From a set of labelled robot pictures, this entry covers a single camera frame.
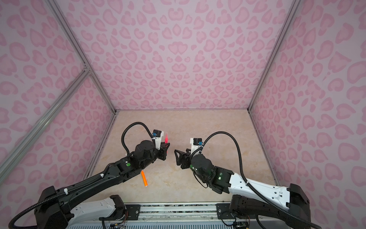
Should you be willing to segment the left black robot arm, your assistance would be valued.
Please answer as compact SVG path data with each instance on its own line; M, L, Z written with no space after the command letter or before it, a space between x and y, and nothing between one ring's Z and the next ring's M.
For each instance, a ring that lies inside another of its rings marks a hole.
M110 163L106 168L86 180L70 185L64 189L50 186L44 189L39 198L40 206L34 215L37 229L65 229L74 213L71 210L92 196L112 186L124 183L154 163L157 159L166 160L170 143L161 143L157 149L154 143L142 141L135 151L120 160Z

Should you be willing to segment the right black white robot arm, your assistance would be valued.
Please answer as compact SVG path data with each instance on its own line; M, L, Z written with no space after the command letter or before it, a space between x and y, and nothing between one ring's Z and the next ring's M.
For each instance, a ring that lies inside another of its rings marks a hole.
M293 229L309 229L310 200L299 185L273 186L243 178L240 174L212 164L204 155L174 151L176 164L190 169L195 178L218 194L231 194L229 213L233 217L266 216L283 221Z

